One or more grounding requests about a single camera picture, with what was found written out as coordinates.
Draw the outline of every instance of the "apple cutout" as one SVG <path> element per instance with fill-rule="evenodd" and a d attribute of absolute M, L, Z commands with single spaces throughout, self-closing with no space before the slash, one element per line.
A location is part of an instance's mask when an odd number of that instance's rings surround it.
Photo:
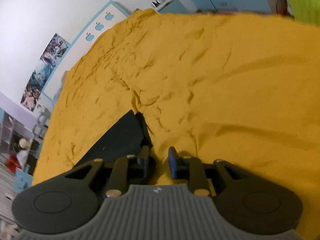
<path fill-rule="evenodd" d="M 115 17 L 112 13 L 107 12 L 106 14 L 105 19 L 107 21 L 111 21 Z"/>
<path fill-rule="evenodd" d="M 104 28 L 104 25 L 103 25 L 103 24 L 101 24 L 101 23 L 96 23 L 95 29 L 96 29 L 97 31 L 101 31 L 103 28 Z"/>
<path fill-rule="evenodd" d="M 87 33 L 87 36 L 85 38 L 87 41 L 92 41 L 94 39 L 94 35 L 92 35 L 91 33 Z"/>

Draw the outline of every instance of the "metal screw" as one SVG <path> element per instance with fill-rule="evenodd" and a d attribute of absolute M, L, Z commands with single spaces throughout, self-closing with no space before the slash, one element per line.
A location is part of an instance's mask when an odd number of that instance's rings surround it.
<path fill-rule="evenodd" d="M 199 197 L 206 197 L 206 196 L 210 195 L 210 191 L 206 190 L 204 188 L 198 188 L 193 192 L 193 194 L 195 194 L 195 195 L 197 195 Z"/>
<path fill-rule="evenodd" d="M 118 189 L 109 189 L 107 192 L 106 192 L 106 196 L 107 197 L 119 197 L 122 195 L 122 192 Z"/>
<path fill-rule="evenodd" d="M 224 160 L 222 160 L 222 159 L 216 159 L 216 160 L 214 160 L 214 162 L 219 163 L 219 162 L 224 162 Z"/>

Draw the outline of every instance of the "white wall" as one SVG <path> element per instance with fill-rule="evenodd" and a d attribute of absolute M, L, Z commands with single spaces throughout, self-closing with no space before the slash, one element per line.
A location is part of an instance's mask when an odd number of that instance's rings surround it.
<path fill-rule="evenodd" d="M 20 104 L 24 88 L 55 33 L 72 42 L 109 0 L 0 0 L 0 92 Z M 114 0 L 130 12 L 154 0 Z M 191 0 L 180 0 L 190 11 Z"/>
<path fill-rule="evenodd" d="M 26 108 L 20 107 L 20 104 L 14 103 L 1 92 L 0 108 L 2 108 L 9 115 L 13 116 L 15 119 L 17 119 L 20 123 L 22 123 L 29 129 L 33 129 L 34 125 L 36 124 L 36 118 L 32 115 L 31 111 L 25 111 L 24 109 Z"/>

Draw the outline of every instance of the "yellow blanket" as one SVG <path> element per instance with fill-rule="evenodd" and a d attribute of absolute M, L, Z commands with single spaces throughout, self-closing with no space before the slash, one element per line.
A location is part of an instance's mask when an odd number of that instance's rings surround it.
<path fill-rule="evenodd" d="M 320 29 L 278 16 L 138 11 L 68 73 L 34 184 L 72 168 L 128 110 L 143 113 L 172 183 L 169 146 L 279 183 L 304 205 L 298 233 L 320 229 Z"/>

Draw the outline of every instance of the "purple wall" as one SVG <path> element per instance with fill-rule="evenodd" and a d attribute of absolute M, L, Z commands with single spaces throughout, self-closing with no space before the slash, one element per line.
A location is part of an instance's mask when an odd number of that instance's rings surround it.
<path fill-rule="evenodd" d="M 18 120 L 29 129 L 33 129 L 36 124 L 36 117 L 34 117 L 27 109 L 14 103 L 11 99 L 0 92 L 0 108 L 6 111 L 13 118 Z"/>

